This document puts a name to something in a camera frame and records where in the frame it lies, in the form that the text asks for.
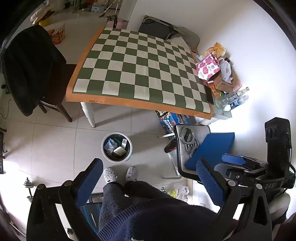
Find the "dark folding cot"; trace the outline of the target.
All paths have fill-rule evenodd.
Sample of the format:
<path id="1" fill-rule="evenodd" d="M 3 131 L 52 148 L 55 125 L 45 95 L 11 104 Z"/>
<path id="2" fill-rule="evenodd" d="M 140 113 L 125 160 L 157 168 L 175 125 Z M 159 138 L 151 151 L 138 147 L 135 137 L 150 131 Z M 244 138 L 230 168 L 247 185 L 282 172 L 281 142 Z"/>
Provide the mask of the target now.
<path id="1" fill-rule="evenodd" d="M 175 35 L 181 34 L 178 27 L 152 16 L 145 15 L 138 30 L 139 33 L 169 40 Z"/>

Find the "green white medicine box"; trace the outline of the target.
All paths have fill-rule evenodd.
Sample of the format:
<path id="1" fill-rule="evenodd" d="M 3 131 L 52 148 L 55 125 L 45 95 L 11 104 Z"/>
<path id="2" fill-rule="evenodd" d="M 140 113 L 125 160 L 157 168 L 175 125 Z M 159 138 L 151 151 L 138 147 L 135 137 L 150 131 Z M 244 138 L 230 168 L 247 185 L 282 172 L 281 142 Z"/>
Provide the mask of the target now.
<path id="1" fill-rule="evenodd" d="M 125 148 L 126 148 L 126 145 L 127 145 L 127 139 L 124 138 L 124 139 L 122 140 L 122 142 L 121 142 L 121 147 L 122 147 L 123 149 L 125 149 Z"/>

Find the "white box blue rectangle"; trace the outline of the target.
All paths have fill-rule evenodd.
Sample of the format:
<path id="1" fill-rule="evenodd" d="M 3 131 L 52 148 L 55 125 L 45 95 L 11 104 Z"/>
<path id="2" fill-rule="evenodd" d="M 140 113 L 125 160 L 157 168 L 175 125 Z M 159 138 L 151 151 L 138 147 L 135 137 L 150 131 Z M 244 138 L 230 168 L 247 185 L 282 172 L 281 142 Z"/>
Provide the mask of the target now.
<path id="1" fill-rule="evenodd" d="M 113 152 L 118 156 L 123 156 L 126 153 L 126 150 L 123 147 L 117 147 Z"/>

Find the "yellow bin with clothes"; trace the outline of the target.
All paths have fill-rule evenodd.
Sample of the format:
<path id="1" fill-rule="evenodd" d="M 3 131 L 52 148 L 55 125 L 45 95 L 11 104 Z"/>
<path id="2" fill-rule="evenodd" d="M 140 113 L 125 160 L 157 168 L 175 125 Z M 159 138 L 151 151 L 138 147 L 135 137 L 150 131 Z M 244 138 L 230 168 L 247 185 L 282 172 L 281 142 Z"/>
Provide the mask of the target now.
<path id="1" fill-rule="evenodd" d="M 50 24 L 50 17 L 55 13 L 53 4 L 42 4 L 31 16 L 32 25 L 46 27 Z"/>

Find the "pink flower paper bag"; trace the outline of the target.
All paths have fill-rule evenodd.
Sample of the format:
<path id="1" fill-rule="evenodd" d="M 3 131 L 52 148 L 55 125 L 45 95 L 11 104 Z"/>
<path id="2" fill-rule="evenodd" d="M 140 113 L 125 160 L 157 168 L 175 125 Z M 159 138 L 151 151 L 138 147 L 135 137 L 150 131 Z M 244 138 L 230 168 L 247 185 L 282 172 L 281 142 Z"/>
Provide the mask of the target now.
<path id="1" fill-rule="evenodd" d="M 196 64 L 198 77 L 201 80 L 209 80 L 220 71 L 218 59 L 210 52 L 200 63 Z"/>

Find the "red orange carton box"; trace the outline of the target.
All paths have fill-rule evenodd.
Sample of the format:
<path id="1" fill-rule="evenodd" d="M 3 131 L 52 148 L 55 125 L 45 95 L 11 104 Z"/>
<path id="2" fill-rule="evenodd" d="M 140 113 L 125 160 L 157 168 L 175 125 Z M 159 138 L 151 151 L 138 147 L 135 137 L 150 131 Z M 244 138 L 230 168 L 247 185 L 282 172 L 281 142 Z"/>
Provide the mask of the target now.
<path id="1" fill-rule="evenodd" d="M 60 44 L 65 38 L 65 23 L 57 29 L 47 31 L 54 45 Z"/>

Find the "person dark trousers legs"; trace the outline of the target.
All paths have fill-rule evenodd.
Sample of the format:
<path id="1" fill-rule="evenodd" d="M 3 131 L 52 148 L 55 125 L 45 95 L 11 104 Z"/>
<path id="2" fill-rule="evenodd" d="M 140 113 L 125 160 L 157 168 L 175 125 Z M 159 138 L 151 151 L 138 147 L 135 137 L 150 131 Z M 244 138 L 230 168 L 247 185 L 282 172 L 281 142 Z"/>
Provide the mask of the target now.
<path id="1" fill-rule="evenodd" d="M 216 214 L 189 205 L 144 181 L 103 188 L 100 240 L 200 240 Z"/>

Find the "white round trash bin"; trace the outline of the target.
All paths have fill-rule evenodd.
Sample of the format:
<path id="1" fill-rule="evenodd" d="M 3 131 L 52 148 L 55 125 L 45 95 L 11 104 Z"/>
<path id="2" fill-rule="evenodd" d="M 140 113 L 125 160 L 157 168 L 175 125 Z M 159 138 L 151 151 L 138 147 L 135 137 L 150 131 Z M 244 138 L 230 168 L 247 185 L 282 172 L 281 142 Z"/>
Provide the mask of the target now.
<path id="1" fill-rule="evenodd" d="M 119 132 L 106 135 L 101 143 L 104 157 L 111 163 L 122 163 L 130 159 L 133 145 L 130 138 Z"/>

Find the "blue cartoon snack packet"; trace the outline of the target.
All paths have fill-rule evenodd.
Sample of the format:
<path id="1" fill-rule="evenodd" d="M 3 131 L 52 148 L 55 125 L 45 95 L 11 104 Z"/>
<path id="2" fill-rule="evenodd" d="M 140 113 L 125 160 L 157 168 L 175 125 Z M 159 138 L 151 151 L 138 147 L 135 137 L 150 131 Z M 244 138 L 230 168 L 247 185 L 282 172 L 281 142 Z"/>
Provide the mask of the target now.
<path id="1" fill-rule="evenodd" d="M 108 154 L 112 154 L 114 149 L 116 149 L 118 147 L 117 142 L 115 142 L 113 139 L 108 139 L 108 141 L 106 142 L 106 144 L 104 145 L 104 150 L 108 153 Z"/>

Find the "white plastic bag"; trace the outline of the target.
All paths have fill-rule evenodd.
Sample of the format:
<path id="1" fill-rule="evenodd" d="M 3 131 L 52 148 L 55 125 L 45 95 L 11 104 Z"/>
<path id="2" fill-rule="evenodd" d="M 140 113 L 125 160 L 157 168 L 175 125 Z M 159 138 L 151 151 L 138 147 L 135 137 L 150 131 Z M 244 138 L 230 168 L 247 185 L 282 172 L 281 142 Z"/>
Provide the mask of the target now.
<path id="1" fill-rule="evenodd" d="M 222 57 L 220 57 L 218 61 L 219 61 L 219 68 L 221 72 L 221 80 L 231 84 L 233 78 L 231 77 L 232 71 L 231 71 L 230 63 Z"/>

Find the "grey right slipper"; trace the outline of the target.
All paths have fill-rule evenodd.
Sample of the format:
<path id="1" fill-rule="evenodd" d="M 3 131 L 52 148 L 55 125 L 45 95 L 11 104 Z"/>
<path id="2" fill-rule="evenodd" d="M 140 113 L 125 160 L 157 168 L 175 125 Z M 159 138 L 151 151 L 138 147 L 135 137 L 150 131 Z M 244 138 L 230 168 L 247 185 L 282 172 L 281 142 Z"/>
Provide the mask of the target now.
<path id="1" fill-rule="evenodd" d="M 135 168 L 135 166 L 131 166 L 128 168 L 128 170 L 126 172 L 125 180 L 126 180 L 126 182 L 136 181 L 137 176 L 138 176 L 137 169 Z"/>

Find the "small metal dumbbell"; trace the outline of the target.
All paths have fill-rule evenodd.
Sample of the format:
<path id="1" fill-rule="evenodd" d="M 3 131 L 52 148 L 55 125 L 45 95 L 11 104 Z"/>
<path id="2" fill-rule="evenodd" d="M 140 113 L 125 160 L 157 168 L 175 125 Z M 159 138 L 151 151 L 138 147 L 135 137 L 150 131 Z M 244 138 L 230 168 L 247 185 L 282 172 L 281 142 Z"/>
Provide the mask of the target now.
<path id="1" fill-rule="evenodd" d="M 29 178 L 27 177 L 25 182 L 23 183 L 24 187 L 27 188 L 27 190 L 29 191 L 29 196 L 27 196 L 27 199 L 32 202 L 33 200 L 33 195 L 31 192 L 31 189 L 34 187 L 32 182 L 29 180 Z"/>

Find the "grey left slipper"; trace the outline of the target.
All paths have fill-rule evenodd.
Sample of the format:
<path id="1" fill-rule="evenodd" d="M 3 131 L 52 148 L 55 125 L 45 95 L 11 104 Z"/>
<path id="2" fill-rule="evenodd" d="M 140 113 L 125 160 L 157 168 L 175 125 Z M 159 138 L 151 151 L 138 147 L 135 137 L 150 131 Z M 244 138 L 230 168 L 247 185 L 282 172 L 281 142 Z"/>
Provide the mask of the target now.
<path id="1" fill-rule="evenodd" d="M 112 167 L 107 167 L 103 170 L 103 176 L 106 183 L 116 182 L 118 176 Z"/>

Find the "green white checkered mat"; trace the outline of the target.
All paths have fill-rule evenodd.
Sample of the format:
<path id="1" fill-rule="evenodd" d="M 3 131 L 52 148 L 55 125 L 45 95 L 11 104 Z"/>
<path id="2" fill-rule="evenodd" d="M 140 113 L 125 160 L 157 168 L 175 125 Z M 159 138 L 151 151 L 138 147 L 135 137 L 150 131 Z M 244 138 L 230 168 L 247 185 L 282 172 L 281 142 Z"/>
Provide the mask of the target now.
<path id="1" fill-rule="evenodd" d="M 78 67 L 68 99 L 209 114 L 191 51 L 144 33 L 104 28 Z"/>

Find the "chair with black jacket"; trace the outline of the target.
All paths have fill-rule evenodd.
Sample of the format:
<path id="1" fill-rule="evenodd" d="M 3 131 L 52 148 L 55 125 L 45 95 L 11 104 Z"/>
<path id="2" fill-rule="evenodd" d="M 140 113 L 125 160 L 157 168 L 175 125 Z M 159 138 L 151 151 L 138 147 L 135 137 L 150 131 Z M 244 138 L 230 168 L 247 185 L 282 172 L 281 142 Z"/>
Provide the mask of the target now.
<path id="1" fill-rule="evenodd" d="M 36 107 L 53 109 L 72 122 L 63 107 L 67 86 L 76 68 L 68 64 L 49 33 L 35 25 L 19 32 L 1 56 L 2 73 L 24 116 Z"/>

